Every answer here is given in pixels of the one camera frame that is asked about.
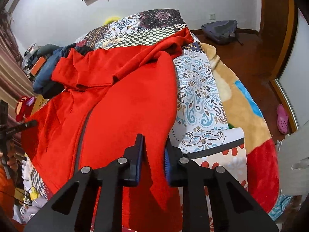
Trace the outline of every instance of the pink slipper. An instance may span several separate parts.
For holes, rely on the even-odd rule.
[[[279,104],[277,107],[277,127],[279,129],[279,132],[286,135],[288,133],[288,119],[289,116],[286,113],[284,107],[282,104]]]

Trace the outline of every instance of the stuffed toy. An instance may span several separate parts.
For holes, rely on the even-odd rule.
[[[16,105],[15,113],[16,113],[16,121],[21,122],[24,120],[24,118],[28,118],[31,115],[34,102],[36,98],[35,97],[27,97],[23,96]]]

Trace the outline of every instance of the gray backpack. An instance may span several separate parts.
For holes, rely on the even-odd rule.
[[[232,41],[238,40],[235,35],[236,28],[236,20],[216,21],[202,25],[204,35],[217,44],[228,44]]]

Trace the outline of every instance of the white wall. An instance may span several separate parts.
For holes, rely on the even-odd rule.
[[[23,48],[31,43],[72,43],[110,16],[124,17],[149,9],[174,8],[191,30],[216,20],[236,19],[239,28],[259,29],[261,0],[20,0],[12,30]]]
[[[24,45],[21,43],[21,41],[15,36],[15,39],[16,39],[16,43],[17,43],[17,47],[18,47],[18,50],[21,54],[21,56],[23,57],[24,56],[24,53],[26,52],[26,50],[28,49],[27,47],[24,47]]]
[[[260,32],[260,24],[261,24],[261,14],[262,14],[262,0],[256,0],[255,3],[255,12],[256,12],[256,23],[255,23],[255,28],[254,30],[257,30],[257,32]]]
[[[288,63],[279,79],[299,126],[309,120],[309,25],[299,11],[298,27]]]

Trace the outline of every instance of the green object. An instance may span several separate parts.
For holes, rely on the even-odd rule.
[[[229,126],[230,129],[235,128],[235,126],[233,126],[231,123],[228,123],[228,126]]]

